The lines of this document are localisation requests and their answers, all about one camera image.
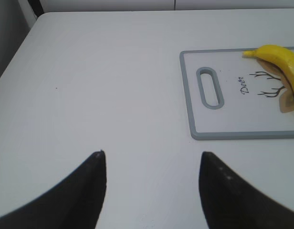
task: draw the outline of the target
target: white cutting board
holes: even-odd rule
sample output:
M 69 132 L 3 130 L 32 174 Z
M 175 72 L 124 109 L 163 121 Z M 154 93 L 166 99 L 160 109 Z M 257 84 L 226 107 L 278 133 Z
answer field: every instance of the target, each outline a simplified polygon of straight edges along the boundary
M 276 97 L 262 94 L 276 92 L 272 88 L 281 88 L 282 82 L 267 79 L 269 76 L 265 75 L 250 75 L 266 70 L 255 59 L 242 58 L 243 50 L 249 49 L 183 51 L 180 54 L 192 137 L 197 140 L 294 138 L 294 111 L 282 113 L 279 107 L 279 98 L 286 89 Z M 203 67 L 217 74 L 224 100 L 220 108 L 210 109 L 202 102 L 197 70 Z M 201 79 L 207 103 L 217 105 L 219 101 L 211 77 L 202 75 Z

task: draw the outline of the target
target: table surface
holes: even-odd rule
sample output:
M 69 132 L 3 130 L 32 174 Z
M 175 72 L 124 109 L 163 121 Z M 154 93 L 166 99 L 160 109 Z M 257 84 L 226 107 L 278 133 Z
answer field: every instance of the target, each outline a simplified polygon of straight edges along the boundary
M 266 43 L 294 46 L 294 9 L 42 15 L 0 79 L 0 216 L 100 149 L 108 182 L 99 229 L 206 229 L 205 150 L 294 210 L 294 139 L 189 133 L 180 52 Z

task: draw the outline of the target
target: deer antler illustration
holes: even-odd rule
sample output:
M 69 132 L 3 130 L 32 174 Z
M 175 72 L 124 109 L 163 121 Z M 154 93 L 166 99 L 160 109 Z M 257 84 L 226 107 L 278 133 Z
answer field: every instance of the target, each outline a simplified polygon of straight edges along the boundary
M 287 79 L 284 76 L 281 69 L 279 69 L 278 67 L 276 67 L 275 65 L 273 65 L 267 61 L 258 60 L 257 62 L 267 72 L 270 72 L 276 76 L 279 76 L 280 78 L 274 77 L 273 75 L 271 75 L 267 72 L 262 72 L 262 71 L 255 72 L 255 74 L 250 74 L 250 75 L 254 75 L 254 77 L 268 76 L 267 79 L 280 80 L 283 84 L 283 86 L 280 88 L 271 88 L 272 90 L 276 90 L 276 92 L 263 92 L 263 91 L 261 91 L 261 93 L 258 95 L 265 95 L 267 98 L 274 98 L 280 94 L 282 89 L 286 88 L 287 90 L 280 96 L 280 99 L 279 99 L 280 110 L 282 113 L 294 111 L 294 94 L 293 94 L 293 91 L 291 89 L 289 82 L 287 81 Z
M 276 90 L 276 92 L 261 92 L 261 94 L 258 94 L 258 95 L 265 95 L 267 98 L 274 98 L 274 97 L 277 97 L 281 90 L 284 89 L 285 86 L 282 86 L 280 88 L 271 88 L 272 90 Z
M 267 72 L 255 72 L 255 74 L 249 74 L 249 75 L 254 75 L 255 77 L 262 76 L 262 75 L 267 75 L 267 76 L 269 76 L 269 78 L 267 78 L 267 80 L 270 80 L 270 79 L 281 80 L 280 78 L 276 78 L 276 77 L 274 77 L 273 75 L 270 75 Z

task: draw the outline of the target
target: banana stem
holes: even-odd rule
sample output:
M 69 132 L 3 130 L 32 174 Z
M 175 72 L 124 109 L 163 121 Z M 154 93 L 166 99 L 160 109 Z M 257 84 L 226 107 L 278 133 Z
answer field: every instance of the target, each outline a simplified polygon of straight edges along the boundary
M 243 57 L 253 57 L 255 54 L 255 50 L 244 51 L 242 53 Z

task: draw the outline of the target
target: banana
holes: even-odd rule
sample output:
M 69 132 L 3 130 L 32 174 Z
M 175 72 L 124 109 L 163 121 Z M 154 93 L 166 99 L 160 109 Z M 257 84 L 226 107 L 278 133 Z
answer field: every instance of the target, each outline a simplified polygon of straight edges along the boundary
M 256 57 L 278 66 L 287 77 L 294 92 L 294 52 L 278 45 L 264 45 L 256 50 L 244 51 L 244 57 Z

